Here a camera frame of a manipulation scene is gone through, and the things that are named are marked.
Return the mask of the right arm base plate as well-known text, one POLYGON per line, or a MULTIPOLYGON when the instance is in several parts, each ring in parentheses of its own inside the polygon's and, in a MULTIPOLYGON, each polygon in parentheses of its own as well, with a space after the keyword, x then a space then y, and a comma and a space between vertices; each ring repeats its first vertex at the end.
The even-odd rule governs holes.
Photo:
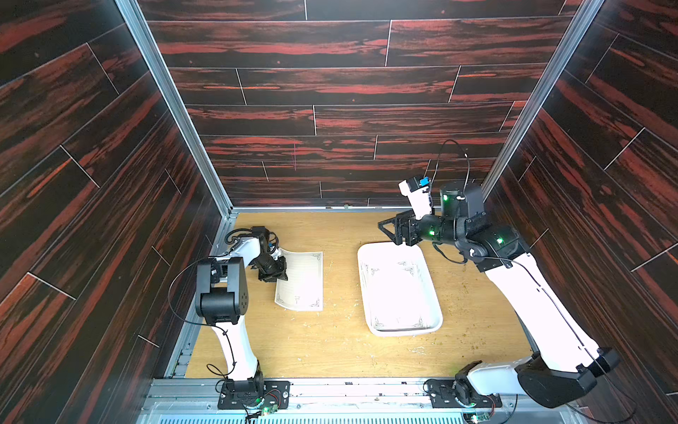
POLYGON ((499 397, 481 395, 466 381, 459 383, 455 379, 428 379, 423 383, 423 390, 434 409, 494 409, 502 406, 499 397))

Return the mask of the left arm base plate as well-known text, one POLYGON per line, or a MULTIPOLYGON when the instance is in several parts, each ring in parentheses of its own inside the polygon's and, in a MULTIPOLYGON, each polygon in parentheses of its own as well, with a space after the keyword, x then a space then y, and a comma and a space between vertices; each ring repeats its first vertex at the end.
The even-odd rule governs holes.
POLYGON ((227 379, 219 389, 219 410, 264 409, 284 410, 289 407, 291 383, 266 379, 256 382, 227 379))

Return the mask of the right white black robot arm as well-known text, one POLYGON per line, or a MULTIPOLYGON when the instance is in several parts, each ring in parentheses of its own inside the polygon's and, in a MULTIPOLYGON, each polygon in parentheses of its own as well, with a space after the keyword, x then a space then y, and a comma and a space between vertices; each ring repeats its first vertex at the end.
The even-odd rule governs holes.
POLYGON ((379 229, 397 245, 428 241, 455 247, 501 291, 537 346, 531 356, 514 362, 475 361, 461 369, 452 385, 459 404, 472 407, 483 397, 526 395, 556 408, 584 397, 619 365, 615 349, 599 346, 561 303, 519 232, 492 223, 479 185, 442 186, 440 214, 434 212, 429 178, 408 178, 399 189, 411 210, 379 222, 379 229))

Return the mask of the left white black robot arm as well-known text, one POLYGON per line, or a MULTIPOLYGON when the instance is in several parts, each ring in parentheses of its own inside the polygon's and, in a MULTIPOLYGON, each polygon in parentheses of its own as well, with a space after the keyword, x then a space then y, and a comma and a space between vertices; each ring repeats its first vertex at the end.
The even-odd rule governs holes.
POLYGON ((250 301, 245 271, 252 268, 262 282, 276 283, 288 279, 287 263, 279 252, 277 236, 264 226, 230 231, 225 242, 227 254, 197 264, 195 310, 215 332, 230 365, 221 374, 220 395, 229 404, 260 402, 264 377, 245 326, 250 301))

